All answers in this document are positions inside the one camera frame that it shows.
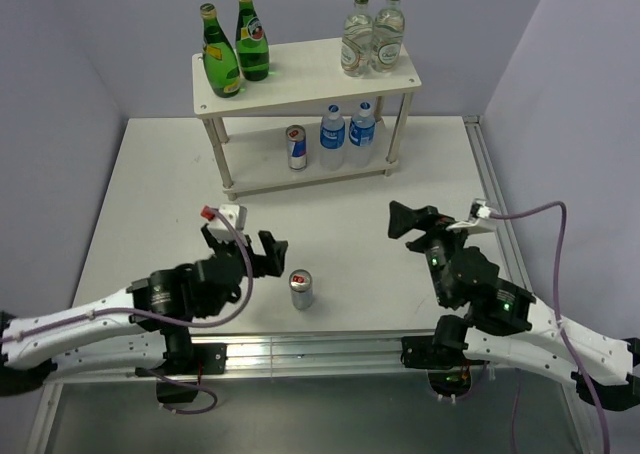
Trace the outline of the Pocari Sweat bottle front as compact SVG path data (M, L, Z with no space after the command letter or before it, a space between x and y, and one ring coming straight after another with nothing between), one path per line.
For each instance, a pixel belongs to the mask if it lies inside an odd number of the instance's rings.
M320 125L320 163L328 171L339 169L344 162L346 125L340 107L331 104Z

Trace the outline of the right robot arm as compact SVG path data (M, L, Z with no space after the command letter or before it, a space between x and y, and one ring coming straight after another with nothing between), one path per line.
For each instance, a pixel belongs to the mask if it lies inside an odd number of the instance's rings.
M503 214L477 199L465 221L434 206L412 209L397 201L389 215L389 238L420 231L406 247L425 257L436 301L448 311L433 334L402 338L405 367L502 364L572 387L581 400L607 411L638 406L638 339L611 338L565 317L557 305L501 278L497 264L467 245L470 236L495 230Z

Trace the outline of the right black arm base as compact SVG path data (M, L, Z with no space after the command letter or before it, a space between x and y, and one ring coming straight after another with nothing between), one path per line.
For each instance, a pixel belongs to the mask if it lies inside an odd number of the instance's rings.
M434 335L401 338L400 362L407 369L425 371L432 396L455 404L471 395L487 377L488 364L469 360L460 350L441 346Z

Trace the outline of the Red Bull can front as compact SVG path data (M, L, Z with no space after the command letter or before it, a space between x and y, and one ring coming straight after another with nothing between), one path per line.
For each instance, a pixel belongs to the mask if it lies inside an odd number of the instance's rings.
M293 306L303 311L313 304L313 279L304 269L294 270L289 276L289 288Z

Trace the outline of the green Perrier bottle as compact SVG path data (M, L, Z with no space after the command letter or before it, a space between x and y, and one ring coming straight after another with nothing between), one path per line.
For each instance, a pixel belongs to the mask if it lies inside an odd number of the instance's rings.
M238 0L236 53L243 77L258 82L269 74L269 45L253 0Z
M203 21L202 61L215 95L230 98L239 93L240 70L235 52L224 34L213 4L200 6Z

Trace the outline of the red bull can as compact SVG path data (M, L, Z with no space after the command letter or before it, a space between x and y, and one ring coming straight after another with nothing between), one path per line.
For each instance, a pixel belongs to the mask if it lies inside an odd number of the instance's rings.
M291 125L285 131L288 166L293 171L307 167L306 131L301 125Z
M304 269L294 270L289 276L289 288L293 306L303 311L313 304L313 279Z

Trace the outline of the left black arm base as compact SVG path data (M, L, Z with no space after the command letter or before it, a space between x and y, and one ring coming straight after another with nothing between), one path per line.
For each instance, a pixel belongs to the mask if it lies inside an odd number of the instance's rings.
M222 375L225 371L227 345L225 343L195 344L193 357L187 361L167 361L155 371L165 377L195 376L192 385L200 384L205 375ZM196 390L171 385L160 380L156 386L156 398L161 404L186 405L196 399Z

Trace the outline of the clear glass bottle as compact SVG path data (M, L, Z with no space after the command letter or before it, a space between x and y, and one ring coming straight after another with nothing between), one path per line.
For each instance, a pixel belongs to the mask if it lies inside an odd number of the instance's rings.
M368 69L373 37L373 20L368 11L369 0L354 0L346 17L341 43L341 67L350 77L363 76Z
M405 16L401 0L386 0L386 5L373 22L372 67L376 72L388 72L395 68L405 31Z

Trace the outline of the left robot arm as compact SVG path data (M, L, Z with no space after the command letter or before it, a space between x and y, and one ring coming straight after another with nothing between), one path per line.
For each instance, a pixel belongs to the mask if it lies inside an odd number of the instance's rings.
M1 314L1 394L18 396L76 373L132 367L144 375L184 375L195 366L191 332L230 323L254 284L279 278L288 243L258 233L257 254L242 228L202 226L211 255L160 269L114 294L57 313Z

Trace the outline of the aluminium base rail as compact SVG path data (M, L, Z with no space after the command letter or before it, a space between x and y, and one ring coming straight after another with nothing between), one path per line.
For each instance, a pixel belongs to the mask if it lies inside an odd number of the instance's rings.
M88 382L94 378L142 378L167 361L187 361L195 344L225 343L227 359L222 375L204 378L278 378L327 375L391 374L405 368L400 362L401 338L434 335L432 331L339 333L278 336L206 336L191 339L187 354L177 360L166 356L168 347L159 333L116 337L53 357L51 382ZM516 367L556 379L564 366L558 356L520 341L480 337L480 351L466 359Z

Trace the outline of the white two-tier shelf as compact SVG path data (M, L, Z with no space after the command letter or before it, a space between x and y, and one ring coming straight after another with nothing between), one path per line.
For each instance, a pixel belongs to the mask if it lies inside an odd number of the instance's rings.
M422 86L407 52L388 73L349 77L340 68L338 38L276 44L267 79L247 82L232 98L216 96L207 80L201 54L192 57L193 109L207 132L223 193L239 196L347 180L366 175L391 175L398 167L399 148L414 93ZM319 164L319 124L316 117L275 118L276 110L340 106L345 116L350 102L372 101L376 119L374 149L363 168L345 164L335 171ZM306 131L307 167L288 166L286 129Z

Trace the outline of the pocari sweat bottle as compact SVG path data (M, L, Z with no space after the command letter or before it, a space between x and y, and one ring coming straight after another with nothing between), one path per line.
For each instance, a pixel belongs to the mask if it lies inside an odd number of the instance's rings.
M351 117L348 130L349 160L353 166L363 168L369 163L375 131L373 107L369 102L362 102Z
M320 163L328 171L339 169L344 162L346 125L340 107L331 104L320 125Z

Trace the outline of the clear glass bottle right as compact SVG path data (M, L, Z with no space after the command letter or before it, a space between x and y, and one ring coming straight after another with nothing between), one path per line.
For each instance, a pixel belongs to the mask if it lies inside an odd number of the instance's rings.
M395 68L405 31L405 16L401 0L386 0L386 5L373 22L372 67L376 72L388 72Z

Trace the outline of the clear glass bottle left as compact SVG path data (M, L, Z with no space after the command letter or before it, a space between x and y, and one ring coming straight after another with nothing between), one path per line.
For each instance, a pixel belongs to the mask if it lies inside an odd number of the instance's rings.
M341 43L341 67L350 77L363 76L368 69L373 37L373 20L368 11L369 0L354 0L346 17Z

